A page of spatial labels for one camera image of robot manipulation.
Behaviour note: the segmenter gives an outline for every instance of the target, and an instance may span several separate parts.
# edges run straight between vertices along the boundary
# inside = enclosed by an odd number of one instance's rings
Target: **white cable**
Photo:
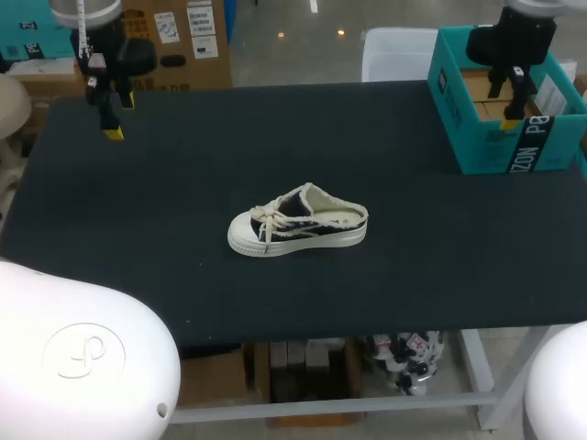
[[[85,3],[84,0],[77,0],[77,28],[79,33],[79,49],[78,55],[80,59],[83,54],[90,60],[90,50],[88,48],[88,37],[85,34]]]

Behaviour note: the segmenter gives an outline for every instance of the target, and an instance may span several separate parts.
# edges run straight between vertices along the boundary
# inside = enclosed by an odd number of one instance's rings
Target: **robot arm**
[[[134,108],[130,76],[155,69],[151,41],[127,38],[120,21],[122,0],[50,0],[60,24],[72,30],[72,45],[83,75],[88,79],[86,97],[98,107],[100,128],[113,140],[123,139],[122,127],[110,104],[110,83],[123,108]]]

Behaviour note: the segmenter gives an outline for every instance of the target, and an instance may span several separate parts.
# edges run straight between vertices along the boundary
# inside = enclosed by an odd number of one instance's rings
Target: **sticker label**
[[[187,19],[190,23],[192,37],[213,35],[216,33],[212,6],[188,7]]]
[[[428,342],[426,342],[418,333],[414,333],[412,337],[407,340],[406,345],[412,348],[418,355],[426,351]]]
[[[218,56],[218,46],[214,35],[193,37],[192,45],[194,46],[194,56],[197,60],[216,58]]]
[[[567,107],[567,99],[548,75],[540,85],[534,103],[544,116],[562,115]]]
[[[173,12],[162,12],[155,14],[155,23],[161,43],[177,43],[180,40],[180,33],[177,30]]]

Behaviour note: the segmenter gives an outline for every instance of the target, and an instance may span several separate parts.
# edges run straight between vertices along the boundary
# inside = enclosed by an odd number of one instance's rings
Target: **white plastic bin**
[[[437,41],[436,29],[380,27],[365,37],[361,80],[425,80]]]

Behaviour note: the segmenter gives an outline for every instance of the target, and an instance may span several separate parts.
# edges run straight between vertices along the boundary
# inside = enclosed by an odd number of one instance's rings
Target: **table leg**
[[[477,419],[482,430],[500,428],[521,402],[532,359],[553,333],[553,328],[548,326],[528,329],[520,347],[493,386],[497,402],[480,406],[477,411]]]

